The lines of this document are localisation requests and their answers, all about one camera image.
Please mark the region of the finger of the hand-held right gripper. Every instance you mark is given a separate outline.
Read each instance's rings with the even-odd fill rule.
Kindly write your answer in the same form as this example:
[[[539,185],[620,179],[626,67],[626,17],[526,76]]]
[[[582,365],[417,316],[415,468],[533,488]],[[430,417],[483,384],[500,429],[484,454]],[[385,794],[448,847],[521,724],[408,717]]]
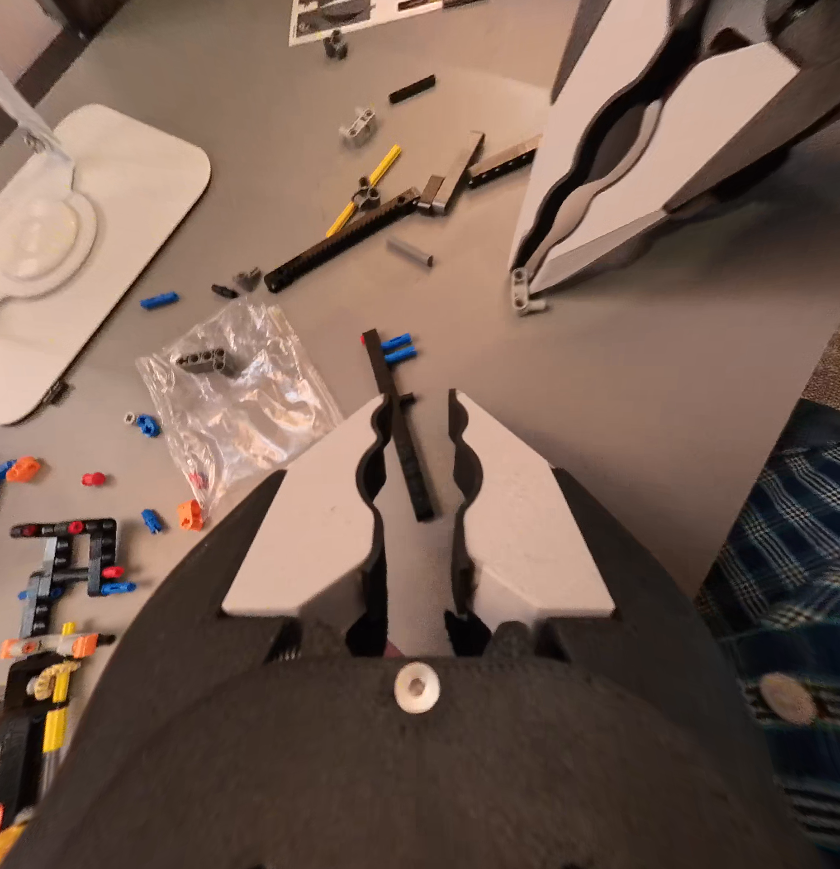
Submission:
[[[780,93],[800,69],[772,43],[698,63],[647,107],[634,144],[600,179],[569,195],[529,257],[538,294],[667,220],[667,203]]]
[[[592,201],[641,156],[660,114],[641,95],[679,26],[679,2],[578,2],[510,256],[542,270]]]

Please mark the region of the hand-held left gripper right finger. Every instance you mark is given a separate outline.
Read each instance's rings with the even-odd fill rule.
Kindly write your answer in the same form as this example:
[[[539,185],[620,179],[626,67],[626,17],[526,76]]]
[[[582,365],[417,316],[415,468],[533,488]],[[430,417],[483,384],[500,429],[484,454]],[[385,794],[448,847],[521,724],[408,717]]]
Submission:
[[[451,546],[455,655],[482,655],[501,627],[539,639],[550,625],[609,623],[616,604],[558,470],[464,391],[448,393],[461,495]]]

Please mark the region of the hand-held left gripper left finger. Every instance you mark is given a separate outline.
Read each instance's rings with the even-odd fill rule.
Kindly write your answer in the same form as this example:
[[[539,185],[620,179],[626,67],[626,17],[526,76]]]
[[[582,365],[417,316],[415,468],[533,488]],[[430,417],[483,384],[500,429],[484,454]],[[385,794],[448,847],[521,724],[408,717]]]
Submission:
[[[354,655],[383,655],[388,585],[383,519],[391,400],[373,398],[301,454],[222,602],[230,616],[320,621]]]

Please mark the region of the long black lego beam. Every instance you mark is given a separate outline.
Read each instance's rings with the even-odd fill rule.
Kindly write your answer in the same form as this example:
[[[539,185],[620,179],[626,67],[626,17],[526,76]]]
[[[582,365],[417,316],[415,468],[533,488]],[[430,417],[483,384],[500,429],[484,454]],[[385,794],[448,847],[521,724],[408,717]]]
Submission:
[[[404,394],[399,391],[394,378],[394,369],[404,362],[392,366],[385,364],[380,334],[376,329],[364,333],[368,333],[367,346],[364,348],[369,356],[375,385],[381,395],[388,397],[392,407],[391,439],[403,472],[414,518],[418,522],[433,520],[435,509],[406,417],[409,407],[400,407],[399,396]]]

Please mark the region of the short black lego beam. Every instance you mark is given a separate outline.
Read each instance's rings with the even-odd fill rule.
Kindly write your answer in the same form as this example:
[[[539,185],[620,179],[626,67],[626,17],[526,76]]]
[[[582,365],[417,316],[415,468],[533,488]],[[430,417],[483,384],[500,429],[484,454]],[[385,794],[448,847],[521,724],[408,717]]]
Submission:
[[[416,203],[419,213],[431,216],[444,216],[452,209],[463,188],[469,168],[479,158],[484,147],[484,132],[471,130],[457,157],[442,176],[432,175],[422,188]]]

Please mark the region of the lego vehicle assembly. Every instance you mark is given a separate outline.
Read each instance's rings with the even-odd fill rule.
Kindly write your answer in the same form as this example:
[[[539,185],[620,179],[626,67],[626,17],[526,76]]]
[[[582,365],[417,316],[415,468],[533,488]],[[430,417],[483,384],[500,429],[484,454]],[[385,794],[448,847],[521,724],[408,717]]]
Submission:
[[[0,697],[0,834],[52,785],[66,743],[71,677],[84,659],[115,639],[78,632],[70,623],[52,630],[56,604],[77,585],[92,598],[136,589],[122,580],[112,518],[24,523],[13,526],[10,536],[43,540],[45,550],[19,596],[19,634],[0,648],[0,659],[10,665]]]

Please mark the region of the dark grey angled lego beam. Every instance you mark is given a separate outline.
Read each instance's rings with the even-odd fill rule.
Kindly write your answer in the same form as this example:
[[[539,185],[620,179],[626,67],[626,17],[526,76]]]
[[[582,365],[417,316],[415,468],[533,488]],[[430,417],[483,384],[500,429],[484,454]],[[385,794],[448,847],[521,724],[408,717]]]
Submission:
[[[223,375],[233,377],[237,373],[232,356],[224,348],[201,349],[181,353],[171,359],[172,365],[187,375]]]

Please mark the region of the yellow lego axle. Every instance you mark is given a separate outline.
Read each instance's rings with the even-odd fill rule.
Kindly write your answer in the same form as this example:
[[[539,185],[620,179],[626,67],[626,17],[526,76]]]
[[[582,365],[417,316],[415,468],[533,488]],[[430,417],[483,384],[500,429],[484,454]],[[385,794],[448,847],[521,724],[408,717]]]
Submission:
[[[371,179],[371,182],[378,188],[379,182],[382,180],[383,177],[386,176],[392,166],[399,159],[401,154],[401,147],[399,145],[394,145],[387,153],[387,155],[382,159],[382,161],[378,163],[378,165],[370,173],[370,175],[365,177],[369,177]],[[350,199],[349,204],[345,206],[345,208],[339,213],[339,216],[336,218],[334,223],[332,223],[327,229],[325,237],[329,238],[344,229],[357,212],[359,212],[359,210],[356,209],[355,205]]]

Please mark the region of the grey lego axle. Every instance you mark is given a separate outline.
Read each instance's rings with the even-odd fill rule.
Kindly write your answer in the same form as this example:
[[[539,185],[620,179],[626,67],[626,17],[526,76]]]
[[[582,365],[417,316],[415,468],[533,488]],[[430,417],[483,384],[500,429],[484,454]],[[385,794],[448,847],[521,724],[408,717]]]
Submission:
[[[432,268],[435,264],[435,256],[423,251],[401,238],[390,236],[386,239],[388,251],[398,255],[417,266]]]

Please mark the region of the black lego gear rack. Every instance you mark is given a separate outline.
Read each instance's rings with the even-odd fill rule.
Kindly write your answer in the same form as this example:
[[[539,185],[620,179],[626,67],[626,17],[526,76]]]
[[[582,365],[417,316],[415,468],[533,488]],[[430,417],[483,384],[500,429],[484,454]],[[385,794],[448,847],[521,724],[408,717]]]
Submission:
[[[421,191],[415,187],[404,190],[385,202],[378,209],[348,223],[338,232],[307,248],[304,252],[287,260],[263,276],[265,287],[277,294],[292,283],[307,275],[315,268],[333,260],[341,253],[360,244],[373,234],[412,214],[421,198]]]

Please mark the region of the blue plaid shirt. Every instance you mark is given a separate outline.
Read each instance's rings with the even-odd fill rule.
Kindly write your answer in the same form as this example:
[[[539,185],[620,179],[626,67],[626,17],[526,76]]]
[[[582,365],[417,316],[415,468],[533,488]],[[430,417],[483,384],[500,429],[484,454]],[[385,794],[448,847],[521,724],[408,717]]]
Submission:
[[[797,403],[694,603],[794,820],[824,866],[840,867],[840,411]],[[759,680],[775,672],[811,693],[811,725],[767,707]]]

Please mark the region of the sticker sheet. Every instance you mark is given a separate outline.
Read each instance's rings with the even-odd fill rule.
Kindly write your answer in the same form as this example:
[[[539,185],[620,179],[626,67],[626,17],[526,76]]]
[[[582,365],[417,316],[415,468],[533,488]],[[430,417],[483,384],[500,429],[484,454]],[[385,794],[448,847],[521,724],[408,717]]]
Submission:
[[[288,46],[320,42],[335,30],[349,33],[476,1],[293,1]]]

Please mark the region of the white flat board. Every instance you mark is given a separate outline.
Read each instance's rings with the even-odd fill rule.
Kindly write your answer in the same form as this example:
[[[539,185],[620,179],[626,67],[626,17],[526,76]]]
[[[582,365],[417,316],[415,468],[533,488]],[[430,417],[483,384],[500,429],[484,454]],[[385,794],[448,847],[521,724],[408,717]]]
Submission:
[[[30,415],[64,375],[210,180],[196,145],[100,104],[67,115],[55,132],[70,169],[30,157],[0,191],[0,219],[30,199],[87,197],[98,234],[62,288],[0,303],[0,426]]]

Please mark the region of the white oval dish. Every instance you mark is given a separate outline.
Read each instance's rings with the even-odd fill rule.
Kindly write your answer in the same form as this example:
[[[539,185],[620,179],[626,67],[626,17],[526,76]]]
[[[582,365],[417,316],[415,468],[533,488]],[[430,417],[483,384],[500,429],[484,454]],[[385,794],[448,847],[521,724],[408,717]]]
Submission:
[[[85,264],[97,234],[94,207],[74,191],[15,208],[0,219],[0,303],[62,288]]]

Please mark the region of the white table frame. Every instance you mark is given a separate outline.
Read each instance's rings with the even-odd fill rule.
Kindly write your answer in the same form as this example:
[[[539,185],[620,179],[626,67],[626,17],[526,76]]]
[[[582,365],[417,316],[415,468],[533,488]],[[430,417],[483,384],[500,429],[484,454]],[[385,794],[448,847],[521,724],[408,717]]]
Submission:
[[[54,131],[16,89],[0,68],[0,107],[13,118],[24,134],[28,147],[73,169],[73,158],[64,150]]]

